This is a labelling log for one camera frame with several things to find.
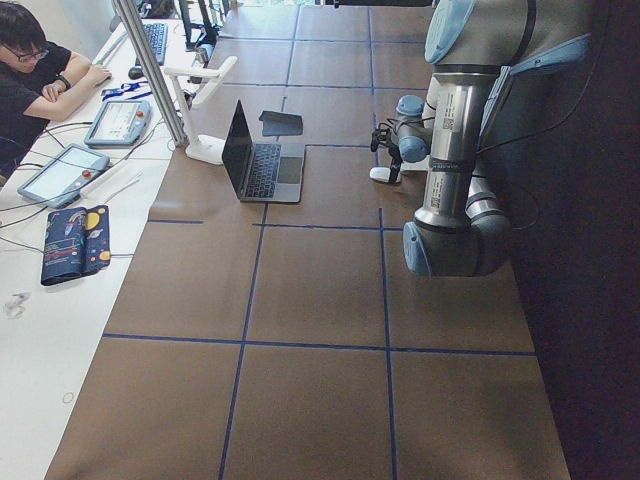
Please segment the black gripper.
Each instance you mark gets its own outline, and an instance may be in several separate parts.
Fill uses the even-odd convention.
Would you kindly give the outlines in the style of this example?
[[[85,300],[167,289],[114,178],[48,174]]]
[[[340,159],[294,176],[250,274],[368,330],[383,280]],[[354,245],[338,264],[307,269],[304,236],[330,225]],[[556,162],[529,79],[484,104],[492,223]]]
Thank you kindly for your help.
[[[389,183],[399,183],[400,182],[400,171],[402,165],[401,154],[397,149],[390,149],[389,154],[391,156],[391,163],[389,166]]]

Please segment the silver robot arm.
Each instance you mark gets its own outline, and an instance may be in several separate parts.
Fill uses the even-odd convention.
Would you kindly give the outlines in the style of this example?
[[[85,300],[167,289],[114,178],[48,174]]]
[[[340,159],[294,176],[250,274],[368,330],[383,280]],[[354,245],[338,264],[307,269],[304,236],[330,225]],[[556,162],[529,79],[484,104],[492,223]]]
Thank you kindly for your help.
[[[586,56],[591,1],[440,1],[425,43],[435,117],[424,200],[404,226],[407,267],[417,275],[472,277],[506,259],[510,229],[476,170],[485,104],[503,69],[548,74]]]

